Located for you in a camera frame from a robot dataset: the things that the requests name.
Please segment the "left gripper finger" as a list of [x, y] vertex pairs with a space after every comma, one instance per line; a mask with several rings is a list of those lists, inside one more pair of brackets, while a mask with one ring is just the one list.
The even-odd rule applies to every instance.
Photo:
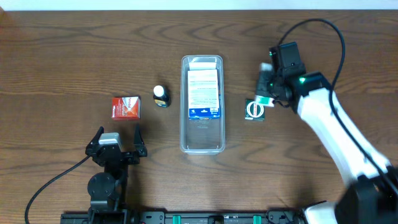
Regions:
[[101, 135], [104, 133], [104, 127], [100, 126], [99, 129], [97, 130], [95, 136], [93, 139], [90, 141], [90, 146], [96, 146], [99, 144], [99, 140]]
[[141, 136], [141, 130], [140, 130], [139, 124], [137, 124], [135, 126], [133, 144], [137, 150], [143, 150], [145, 148], [145, 144], [144, 144], [144, 140]]

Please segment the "white green medicine box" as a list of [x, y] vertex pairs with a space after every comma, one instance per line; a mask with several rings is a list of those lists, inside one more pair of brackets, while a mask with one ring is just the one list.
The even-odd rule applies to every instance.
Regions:
[[254, 101], [262, 106], [274, 107], [273, 97], [267, 91], [267, 86], [270, 78], [273, 75], [272, 65], [269, 63], [260, 63], [259, 77], [256, 82], [256, 89], [254, 94]]

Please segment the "red medicine box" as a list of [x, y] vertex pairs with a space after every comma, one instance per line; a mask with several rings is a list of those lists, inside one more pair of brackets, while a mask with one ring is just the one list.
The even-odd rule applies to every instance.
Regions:
[[113, 120], [139, 120], [141, 118], [141, 99], [138, 96], [114, 97], [112, 99]]

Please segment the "green round-logo box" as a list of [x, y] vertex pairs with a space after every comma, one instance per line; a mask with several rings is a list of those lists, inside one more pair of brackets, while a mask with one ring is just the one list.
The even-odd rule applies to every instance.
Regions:
[[265, 120], [265, 107], [257, 104], [254, 100], [245, 101], [245, 119], [251, 121]]

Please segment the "dark bottle white cap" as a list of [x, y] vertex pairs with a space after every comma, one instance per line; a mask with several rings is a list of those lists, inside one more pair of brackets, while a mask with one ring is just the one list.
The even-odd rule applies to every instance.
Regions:
[[170, 96], [166, 88], [162, 85], [156, 85], [153, 89], [153, 99], [155, 104], [161, 108], [167, 108], [171, 104]]

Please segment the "blue tall box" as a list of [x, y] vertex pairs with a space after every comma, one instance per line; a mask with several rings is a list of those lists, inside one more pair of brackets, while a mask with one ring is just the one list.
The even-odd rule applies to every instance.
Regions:
[[189, 119], [218, 119], [220, 93], [217, 70], [190, 70], [187, 78]]

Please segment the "clear plastic container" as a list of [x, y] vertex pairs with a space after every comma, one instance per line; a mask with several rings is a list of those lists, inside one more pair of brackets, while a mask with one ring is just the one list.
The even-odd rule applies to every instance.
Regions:
[[[189, 119], [188, 78], [190, 70], [218, 72], [220, 117], [218, 119]], [[180, 148], [187, 154], [215, 155], [225, 149], [223, 59], [219, 55], [186, 55], [181, 64], [180, 85]]]

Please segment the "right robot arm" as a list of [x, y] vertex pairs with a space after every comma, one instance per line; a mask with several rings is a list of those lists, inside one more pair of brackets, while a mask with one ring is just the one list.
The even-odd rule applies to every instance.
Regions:
[[321, 140], [346, 192], [336, 202], [304, 208], [304, 223], [397, 223], [397, 169], [361, 134], [320, 72], [279, 78], [261, 71], [256, 101], [288, 101]]

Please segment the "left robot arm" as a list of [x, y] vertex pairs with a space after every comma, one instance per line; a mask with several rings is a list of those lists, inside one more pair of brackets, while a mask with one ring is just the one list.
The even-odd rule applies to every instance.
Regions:
[[139, 214], [126, 205], [128, 167], [147, 156], [139, 125], [134, 130], [133, 146], [134, 150], [123, 152], [119, 133], [105, 133], [104, 127], [86, 146], [85, 154], [104, 168], [87, 185], [91, 197], [88, 223], [139, 223]]

